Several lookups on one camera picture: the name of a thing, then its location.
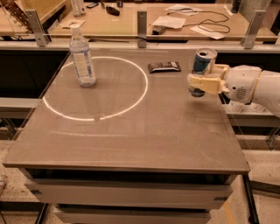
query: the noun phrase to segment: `aluminum can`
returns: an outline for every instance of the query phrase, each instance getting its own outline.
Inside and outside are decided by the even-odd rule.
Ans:
[[[200,48],[196,51],[192,73],[193,74],[209,74],[211,73],[216,58],[217,52],[210,48]],[[203,90],[199,88],[189,86],[189,91],[194,97],[201,97],[205,94]]]
[[[197,50],[193,63],[194,74],[211,73],[217,58],[217,52],[210,48],[201,48]]]

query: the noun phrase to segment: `water bottle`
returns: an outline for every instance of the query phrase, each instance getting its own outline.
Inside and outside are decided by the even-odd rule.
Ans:
[[[72,38],[69,47],[78,81],[82,87],[91,87],[96,83],[96,77],[89,44],[81,35],[81,29],[77,24],[72,24],[70,29]]]

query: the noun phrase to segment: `small object on desk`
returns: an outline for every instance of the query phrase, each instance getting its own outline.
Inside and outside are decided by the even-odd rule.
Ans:
[[[80,14],[81,15],[86,14],[84,0],[79,0],[79,9],[80,9]]]
[[[156,26],[165,26],[167,28],[173,28],[173,29],[180,29],[185,24],[186,19],[182,17],[158,17],[155,22],[152,23],[152,25]]]
[[[105,3],[103,2],[103,0],[101,0],[101,7],[105,9]]]
[[[106,6],[106,12],[117,17],[120,15],[120,11],[111,6]]]
[[[159,72],[180,72],[181,67],[179,63],[176,61],[171,62],[158,62],[158,63],[151,63],[148,65],[149,72],[152,73],[159,73]]]
[[[198,14],[200,11],[202,11],[202,9],[193,8],[188,5],[183,5],[179,3],[173,5],[172,7],[167,8],[167,10],[169,11],[167,15],[170,15],[172,13],[181,13],[188,17]]]
[[[119,8],[123,7],[123,0],[116,0],[116,6]]]
[[[92,9],[92,8],[96,7],[97,5],[98,5],[98,3],[91,3],[91,4],[87,5],[87,8]]]
[[[157,25],[152,29],[152,35],[160,35],[166,30],[165,26]]]
[[[226,37],[226,35],[224,35],[220,32],[217,32],[217,31],[212,31],[210,29],[207,29],[206,27],[204,27],[202,25],[200,25],[200,26],[196,25],[196,26],[192,27],[191,30],[201,33],[212,39],[223,39]]]
[[[68,21],[66,21],[63,24],[60,24],[61,28],[63,29],[70,29],[70,25],[78,25],[81,26],[85,23],[85,20],[81,20],[81,19],[69,19]]]
[[[233,1],[233,7],[231,8],[232,13],[237,13],[238,12],[241,2],[242,2],[242,0],[234,0]]]

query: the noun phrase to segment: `metal post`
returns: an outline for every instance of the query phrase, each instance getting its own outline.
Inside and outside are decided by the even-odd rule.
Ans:
[[[138,38],[138,47],[146,47],[146,38],[147,38],[147,11],[139,10],[137,12],[137,38]]]
[[[257,215],[257,211],[256,211],[254,195],[252,192],[252,187],[251,187],[251,183],[250,183],[248,174],[243,175],[243,183],[244,183],[244,187],[245,187],[245,191],[246,191],[246,195],[247,195],[248,208],[249,208],[250,215],[251,215],[249,217],[249,222],[252,224],[260,224],[260,221],[259,221],[259,218]]]
[[[241,41],[241,45],[244,46],[245,49],[252,49],[254,47],[256,34],[261,27],[265,14],[266,10],[255,10],[248,26],[246,36]]]
[[[46,46],[48,42],[51,40],[46,35],[42,24],[39,21],[37,12],[35,10],[26,10],[26,16],[30,22],[31,28],[33,29],[33,33],[35,35],[36,43],[38,46]]]

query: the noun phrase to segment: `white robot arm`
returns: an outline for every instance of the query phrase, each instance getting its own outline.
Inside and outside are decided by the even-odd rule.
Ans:
[[[209,74],[189,74],[188,82],[210,94],[224,93],[231,101],[263,105],[280,117],[280,73],[256,66],[215,65]]]

